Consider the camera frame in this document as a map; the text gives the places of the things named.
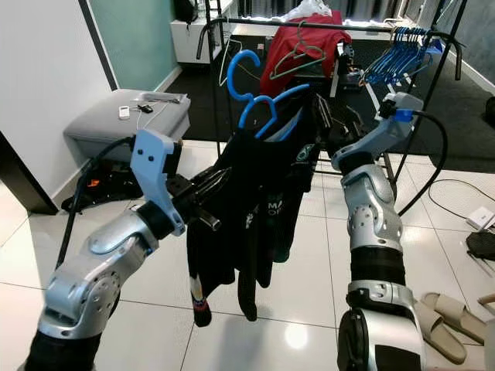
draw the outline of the wire hanger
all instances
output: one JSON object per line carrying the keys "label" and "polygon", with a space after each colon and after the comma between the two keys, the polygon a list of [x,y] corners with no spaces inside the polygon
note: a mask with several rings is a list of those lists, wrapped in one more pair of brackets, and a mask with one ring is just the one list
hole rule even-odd
{"label": "wire hanger", "polygon": [[[252,107],[255,106],[255,104],[258,104],[260,102],[266,102],[268,104],[268,107],[270,108],[270,112],[271,112],[271,118],[263,126],[263,128],[261,128],[254,135],[255,138],[259,139],[278,120],[275,104],[278,103],[280,100],[283,100],[286,97],[294,93],[297,93],[300,90],[307,89],[309,87],[309,84],[304,83],[303,85],[298,85],[297,87],[288,89],[273,99],[268,95],[258,95],[257,97],[254,97],[252,93],[239,94],[234,88],[234,71],[239,61],[245,57],[250,58],[254,62],[256,67],[260,66],[261,64],[260,59],[258,58],[256,53],[253,52],[252,50],[242,50],[239,53],[237,53],[234,56],[234,58],[232,58],[231,62],[229,63],[229,68],[227,69],[227,89],[229,90],[230,95],[235,100],[247,101],[247,105],[242,111],[241,118],[239,119],[239,125],[238,125],[239,128],[244,128],[246,126],[246,118],[248,117],[249,111],[251,110]],[[292,129],[297,125],[297,121],[294,122],[294,124],[290,127],[288,132],[286,132],[286,134],[281,138],[281,140],[286,139],[290,135]]]}
{"label": "wire hanger", "polygon": [[[323,60],[326,59],[326,53],[323,50],[321,50],[318,46],[308,45],[308,43],[302,38],[301,25],[304,24],[305,22],[306,21],[302,20],[299,23],[299,26],[297,27],[297,37],[298,37],[299,41],[295,44],[294,50],[287,53],[281,60],[278,61],[278,63],[275,65],[273,71],[270,72],[270,76],[269,76],[270,80],[277,79],[277,78],[282,77],[288,73],[295,72],[295,71],[300,70],[302,68],[305,68],[307,66],[311,66],[313,64],[322,62]],[[297,53],[297,49],[299,48],[299,46],[304,46],[304,51],[302,53]],[[309,56],[309,54],[308,54],[309,50],[315,50],[316,52],[319,53],[320,57],[316,60],[312,60],[311,62],[304,63],[301,66],[297,66],[297,67],[291,68],[290,70],[286,70],[286,71],[278,73],[278,69],[280,68],[281,65],[283,65],[283,63],[286,60],[289,60],[290,58],[292,58],[292,60],[298,60],[299,58],[303,58],[304,56]]]}
{"label": "wire hanger", "polygon": [[229,39],[227,40],[227,44],[225,44],[225,52],[224,52],[224,57],[222,58],[222,65],[220,67],[220,72],[218,73],[218,86],[219,87],[222,87],[225,84],[225,82],[227,81],[227,76],[225,76],[225,78],[223,80],[222,80],[222,76],[224,75],[225,57],[228,54],[230,42],[239,44],[241,46],[241,48],[239,49],[239,52],[242,50],[242,42],[232,39],[232,35],[229,35]]}

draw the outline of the white tile floor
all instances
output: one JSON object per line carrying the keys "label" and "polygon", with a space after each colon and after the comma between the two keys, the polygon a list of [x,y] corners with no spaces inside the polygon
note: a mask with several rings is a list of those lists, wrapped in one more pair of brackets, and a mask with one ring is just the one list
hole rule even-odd
{"label": "white tile floor", "polygon": [[0,181],[0,246],[17,230],[22,222],[28,218],[24,206],[14,197],[3,182]]}
{"label": "white tile floor", "polygon": [[[185,141],[179,172],[193,176],[215,158],[215,144]],[[396,168],[399,157],[392,155],[391,160]],[[398,185],[398,209],[417,192],[432,170],[428,158],[409,158]],[[443,172],[442,177],[468,180],[495,196],[495,175]],[[447,184],[435,188],[434,195],[459,213],[468,213],[480,204],[493,206],[461,187]],[[78,216],[67,255],[75,254],[92,230],[138,203],[142,201],[111,203]],[[194,326],[186,238],[161,241],[161,248],[125,284],[121,303],[102,338],[97,369],[337,370],[336,329],[347,310],[345,295],[350,281],[346,218],[339,177],[317,174],[311,193],[302,202],[290,259],[286,264],[275,265],[269,288],[258,288],[260,319],[253,323],[241,315],[234,284],[218,288],[210,296],[212,323],[206,328]],[[61,213],[12,221],[18,223],[18,229],[2,242],[2,371],[14,370],[27,355],[43,305],[43,288],[53,271],[66,220]],[[465,301],[481,318],[492,318],[476,300],[495,292],[495,281],[466,255],[464,241],[469,226],[427,197],[403,220],[407,280],[415,296],[439,291]],[[456,335],[469,352],[465,364],[454,366],[429,346],[428,364],[483,369],[483,347]]]}

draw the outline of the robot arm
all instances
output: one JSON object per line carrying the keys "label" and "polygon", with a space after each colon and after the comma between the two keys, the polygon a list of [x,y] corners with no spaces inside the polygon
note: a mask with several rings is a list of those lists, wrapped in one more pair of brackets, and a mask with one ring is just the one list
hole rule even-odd
{"label": "robot arm", "polygon": [[157,132],[138,132],[131,167],[148,202],[91,234],[81,252],[56,269],[21,369],[92,370],[121,286],[158,249],[158,241],[171,233],[180,235],[184,224],[194,218],[214,230],[220,226],[201,205],[224,184],[229,170],[205,171],[193,182],[180,175],[167,179],[175,175],[180,150],[180,145]]}
{"label": "robot arm", "polygon": [[425,350],[412,292],[405,286],[402,222],[394,193],[374,160],[407,138],[422,102],[408,94],[388,94],[376,119],[380,124],[332,157],[344,175],[349,219],[351,309],[339,329],[340,370],[424,370]]}

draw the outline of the gray ottoman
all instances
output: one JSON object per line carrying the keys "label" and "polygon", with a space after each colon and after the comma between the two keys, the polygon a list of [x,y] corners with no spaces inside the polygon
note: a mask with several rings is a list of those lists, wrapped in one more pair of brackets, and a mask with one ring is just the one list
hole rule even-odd
{"label": "gray ottoman", "polygon": [[[139,103],[136,100],[143,98],[152,100],[153,94],[140,90],[114,90],[106,99],[73,120],[64,133],[76,141],[87,157],[94,157],[113,141],[134,135],[138,128],[143,128],[147,124],[146,128],[156,130],[176,141],[179,140],[189,128],[187,111],[191,105],[190,99],[184,94],[170,94],[179,103],[149,103],[153,112],[142,113],[139,117],[139,111],[134,111],[132,108],[137,107],[137,104],[146,103]],[[131,117],[128,120],[118,118],[120,106],[131,108]],[[127,147],[120,147],[111,151],[105,158],[130,162],[131,152]]]}

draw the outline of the white cabinet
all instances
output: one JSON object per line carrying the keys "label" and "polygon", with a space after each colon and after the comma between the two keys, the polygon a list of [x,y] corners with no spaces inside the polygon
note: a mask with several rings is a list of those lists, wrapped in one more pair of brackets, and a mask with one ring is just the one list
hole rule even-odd
{"label": "white cabinet", "polygon": [[[237,0],[222,0],[220,2],[222,8],[222,15],[224,17],[237,17]],[[210,2],[210,7],[215,9],[217,7],[217,1]],[[215,19],[218,16],[217,11],[212,10],[210,12],[211,19]],[[203,27],[206,25],[206,18],[198,18],[190,25],[187,23],[175,20],[170,22],[170,28],[172,30],[173,47],[176,51],[177,62],[180,63],[210,63],[208,55],[208,35],[205,33],[203,39],[203,48],[201,50],[201,58],[196,59],[196,51],[198,42],[200,41],[200,33]],[[226,32],[233,32],[236,25],[223,24],[224,34]],[[220,27],[215,25],[213,32],[215,48],[213,50],[213,58],[216,58],[220,52]]]}

